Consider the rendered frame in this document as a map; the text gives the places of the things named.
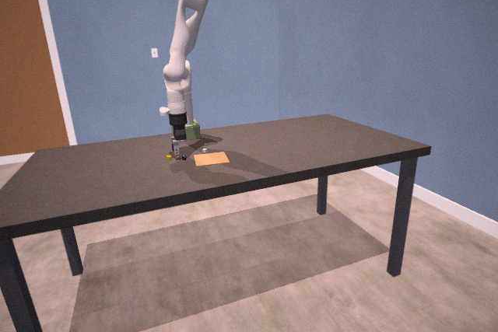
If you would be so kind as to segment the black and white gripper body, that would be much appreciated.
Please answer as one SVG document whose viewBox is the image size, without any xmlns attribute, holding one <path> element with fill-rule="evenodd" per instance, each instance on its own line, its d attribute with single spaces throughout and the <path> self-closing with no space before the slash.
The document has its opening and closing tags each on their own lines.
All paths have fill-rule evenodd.
<svg viewBox="0 0 498 332">
<path fill-rule="evenodd" d="M 174 127 L 174 137 L 177 141 L 186 139 L 185 125 L 187 123 L 187 111 L 185 102 L 170 103 L 168 108 L 161 107 L 160 115 L 166 116 L 169 114 L 170 125 Z"/>
</svg>

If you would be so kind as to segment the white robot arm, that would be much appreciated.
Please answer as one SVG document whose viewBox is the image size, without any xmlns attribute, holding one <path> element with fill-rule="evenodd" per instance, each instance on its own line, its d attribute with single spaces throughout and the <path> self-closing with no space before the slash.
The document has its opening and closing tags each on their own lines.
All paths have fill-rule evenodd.
<svg viewBox="0 0 498 332">
<path fill-rule="evenodd" d="M 170 47 L 170 62 L 163 70 L 168 102 L 185 102 L 187 111 L 186 125 L 194 123 L 191 97 L 191 66 L 186 61 L 186 57 L 195 47 L 199 27 L 208 1 L 179 0 L 174 38 Z M 196 13 L 187 21 L 185 19 L 186 7 L 196 10 Z M 182 82 L 180 81 L 181 79 Z"/>
</svg>

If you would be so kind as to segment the orange flat mat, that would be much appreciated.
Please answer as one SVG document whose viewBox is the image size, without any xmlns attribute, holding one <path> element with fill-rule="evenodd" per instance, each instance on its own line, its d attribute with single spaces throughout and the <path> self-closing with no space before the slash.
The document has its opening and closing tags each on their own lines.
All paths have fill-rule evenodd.
<svg viewBox="0 0 498 332">
<path fill-rule="evenodd" d="M 201 155 L 194 155 L 196 166 L 209 166 L 215 164 L 229 163 L 225 152 L 215 152 Z"/>
</svg>

